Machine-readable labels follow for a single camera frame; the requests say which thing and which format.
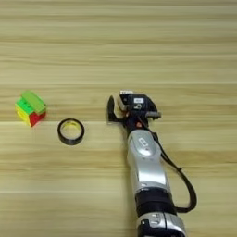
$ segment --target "silver robot arm segment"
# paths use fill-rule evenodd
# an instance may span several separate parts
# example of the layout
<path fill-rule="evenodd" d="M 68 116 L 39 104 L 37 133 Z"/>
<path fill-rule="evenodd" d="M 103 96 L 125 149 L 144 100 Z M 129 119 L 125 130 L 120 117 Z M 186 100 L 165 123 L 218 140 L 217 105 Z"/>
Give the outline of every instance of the silver robot arm segment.
<path fill-rule="evenodd" d="M 149 236 L 187 237 L 182 220 L 172 208 L 168 178 L 160 164 L 161 150 L 151 132 L 132 131 L 128 148 L 139 237 L 148 236 L 144 235 L 147 232 L 154 234 Z"/>

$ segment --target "green cube face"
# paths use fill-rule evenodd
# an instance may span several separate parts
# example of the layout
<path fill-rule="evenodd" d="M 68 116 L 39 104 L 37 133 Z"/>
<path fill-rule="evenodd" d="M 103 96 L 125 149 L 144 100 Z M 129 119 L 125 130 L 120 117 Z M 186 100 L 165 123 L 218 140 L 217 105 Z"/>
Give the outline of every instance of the green cube face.
<path fill-rule="evenodd" d="M 31 108 L 31 106 L 24 100 L 24 99 L 19 99 L 17 101 L 17 105 L 22 108 L 28 115 L 32 114 L 34 111 Z"/>
<path fill-rule="evenodd" d="M 37 115 L 41 115 L 45 112 L 45 103 L 36 94 L 31 91 L 26 91 L 21 96 L 31 106 Z"/>

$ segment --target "wire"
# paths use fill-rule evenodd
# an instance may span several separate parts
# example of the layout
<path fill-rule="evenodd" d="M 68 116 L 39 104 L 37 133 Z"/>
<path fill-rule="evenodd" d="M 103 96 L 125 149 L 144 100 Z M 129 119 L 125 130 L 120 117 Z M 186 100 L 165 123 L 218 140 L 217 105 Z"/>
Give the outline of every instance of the wire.
<path fill-rule="evenodd" d="M 188 192 L 189 192 L 189 196 L 190 196 L 190 204 L 188 207 L 176 207 L 177 212 L 179 213 L 187 213 L 192 211 L 193 209 L 196 208 L 197 205 L 197 196 L 196 196 L 196 192 L 195 189 L 193 187 L 193 185 L 190 183 L 189 179 L 186 177 L 186 175 L 182 172 L 182 168 L 179 168 L 167 155 L 167 153 L 165 152 L 163 146 L 161 145 L 158 136 L 155 132 L 152 132 L 148 126 L 142 121 L 142 119 L 140 117 L 138 117 L 138 120 L 140 120 L 140 122 L 143 124 L 143 126 L 152 133 L 154 140 L 157 142 L 157 144 L 160 146 L 161 149 L 161 157 L 171 166 L 173 167 L 178 174 L 181 176 L 182 180 L 184 181 Z"/>

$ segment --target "wooden table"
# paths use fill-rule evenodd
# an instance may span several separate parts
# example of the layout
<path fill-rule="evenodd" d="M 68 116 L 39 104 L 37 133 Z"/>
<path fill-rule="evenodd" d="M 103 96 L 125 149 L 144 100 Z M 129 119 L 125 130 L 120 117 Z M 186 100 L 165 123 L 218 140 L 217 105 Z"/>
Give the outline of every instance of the wooden table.
<path fill-rule="evenodd" d="M 122 128 L 106 124 L 108 97 L 132 89 L 162 111 L 151 128 L 196 188 L 189 236 L 235 237 L 236 12 L 236 0 L 0 0 L 0 236 L 136 236 Z M 26 89 L 47 103 L 34 129 L 14 109 Z M 86 128 L 75 147 L 57 138 L 68 117 Z"/>

